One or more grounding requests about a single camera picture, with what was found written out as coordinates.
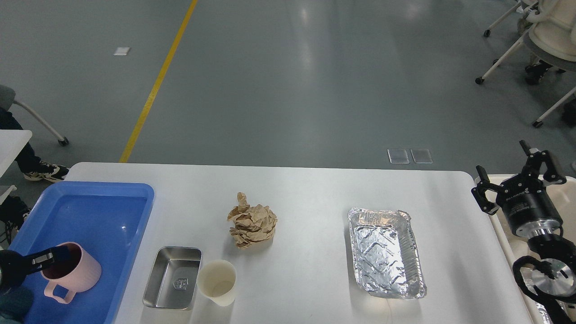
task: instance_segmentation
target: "logo on tray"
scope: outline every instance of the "logo on tray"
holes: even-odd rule
[[[174,281],[174,289],[186,290],[188,288],[188,278],[178,278]]]

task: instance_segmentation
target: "stainless steel tray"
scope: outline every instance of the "stainless steel tray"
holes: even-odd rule
[[[166,246],[158,251],[146,286],[144,305],[189,309],[202,253],[197,248]]]
[[[408,213],[352,208],[348,223],[354,275],[361,288],[382,298],[418,299],[426,295]]]

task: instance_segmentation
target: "aluminum foil tray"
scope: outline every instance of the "aluminum foil tray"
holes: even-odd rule
[[[348,222],[354,276],[361,288],[381,298],[426,295],[408,213],[352,208]]]

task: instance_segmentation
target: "gray chair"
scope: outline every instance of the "gray chair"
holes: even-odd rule
[[[16,105],[24,108],[26,111],[28,111],[34,118],[36,118],[36,120],[38,120],[44,127],[46,127],[46,129],[50,133],[52,133],[52,135],[54,135],[56,137],[56,139],[58,140],[58,143],[61,146],[66,146],[70,143],[66,137],[63,137],[62,135],[60,135],[34,109],[30,108],[30,106],[26,105],[25,103],[23,103],[19,100],[16,100],[16,91],[14,91],[14,89],[9,88],[5,85],[0,85],[0,107],[2,107],[4,110],[8,111],[10,109],[10,107],[12,106],[12,104],[16,104]]]

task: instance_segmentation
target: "caster wheel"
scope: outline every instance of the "caster wheel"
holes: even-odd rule
[[[60,144],[60,146],[66,146],[70,144],[70,141],[65,137],[63,141],[58,141],[58,144]]]

